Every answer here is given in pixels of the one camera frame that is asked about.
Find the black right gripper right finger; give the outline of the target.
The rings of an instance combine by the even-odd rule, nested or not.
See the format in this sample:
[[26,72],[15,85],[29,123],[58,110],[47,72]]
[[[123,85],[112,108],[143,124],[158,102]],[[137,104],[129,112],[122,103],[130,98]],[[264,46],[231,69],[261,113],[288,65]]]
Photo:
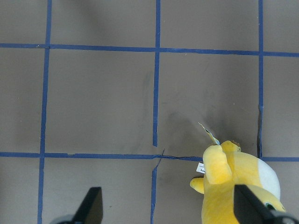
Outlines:
[[240,224],[288,224],[290,215],[270,210],[246,185],[235,185],[234,215]]

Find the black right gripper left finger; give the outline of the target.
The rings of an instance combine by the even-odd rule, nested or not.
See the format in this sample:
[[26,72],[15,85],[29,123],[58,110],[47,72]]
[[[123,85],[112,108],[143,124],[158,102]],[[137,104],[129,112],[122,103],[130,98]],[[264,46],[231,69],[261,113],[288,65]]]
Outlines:
[[91,187],[80,204],[72,224],[100,224],[103,219],[103,200],[101,187]]

